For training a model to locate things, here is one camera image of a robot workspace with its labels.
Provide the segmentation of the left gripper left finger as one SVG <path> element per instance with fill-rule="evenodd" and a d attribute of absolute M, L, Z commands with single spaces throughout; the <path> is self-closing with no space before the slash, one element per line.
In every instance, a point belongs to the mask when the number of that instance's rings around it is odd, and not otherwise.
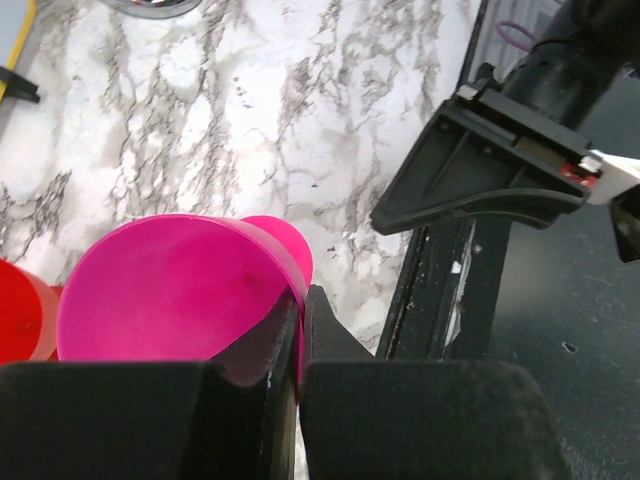
<path fill-rule="evenodd" d="M 298 306 L 209 361 L 1 370 L 5 479 L 290 479 Z"/>

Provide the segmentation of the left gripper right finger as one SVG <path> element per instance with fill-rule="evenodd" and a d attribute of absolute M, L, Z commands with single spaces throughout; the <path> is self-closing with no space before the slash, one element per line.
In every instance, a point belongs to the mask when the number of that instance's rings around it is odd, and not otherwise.
<path fill-rule="evenodd" d="M 566 479 L 529 372 L 483 360 L 381 360 L 312 286 L 300 422 L 313 479 Z"/>

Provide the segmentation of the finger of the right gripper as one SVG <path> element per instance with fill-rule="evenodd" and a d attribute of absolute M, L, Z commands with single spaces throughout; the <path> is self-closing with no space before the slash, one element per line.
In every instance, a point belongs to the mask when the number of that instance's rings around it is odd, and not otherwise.
<path fill-rule="evenodd" d="M 482 215 L 549 227 L 581 208 L 595 159 L 576 132 L 504 97 L 445 101 L 371 213 L 389 235 Z"/>

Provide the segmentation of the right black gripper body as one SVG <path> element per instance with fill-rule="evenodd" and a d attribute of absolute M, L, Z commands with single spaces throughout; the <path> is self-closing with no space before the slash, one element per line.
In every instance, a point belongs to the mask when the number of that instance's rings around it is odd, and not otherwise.
<path fill-rule="evenodd" d="M 625 66 L 639 67 L 639 3 L 565 1 L 502 83 L 484 64 L 477 93 L 457 102 L 512 134 L 582 149 L 573 132 Z"/>

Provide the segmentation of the pink wine glass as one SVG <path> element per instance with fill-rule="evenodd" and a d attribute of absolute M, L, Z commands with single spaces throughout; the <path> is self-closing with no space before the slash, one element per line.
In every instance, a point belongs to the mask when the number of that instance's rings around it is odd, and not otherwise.
<path fill-rule="evenodd" d="M 255 327 L 291 290 L 305 303 L 313 259 L 273 216 L 140 218 L 81 257 L 56 317 L 67 362 L 208 360 Z"/>

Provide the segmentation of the red wine glass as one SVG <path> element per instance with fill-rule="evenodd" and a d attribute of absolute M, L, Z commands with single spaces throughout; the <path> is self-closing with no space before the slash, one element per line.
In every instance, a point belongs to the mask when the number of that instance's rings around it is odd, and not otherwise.
<path fill-rule="evenodd" d="M 1 364 L 57 361 L 62 288 L 1 260 Z"/>

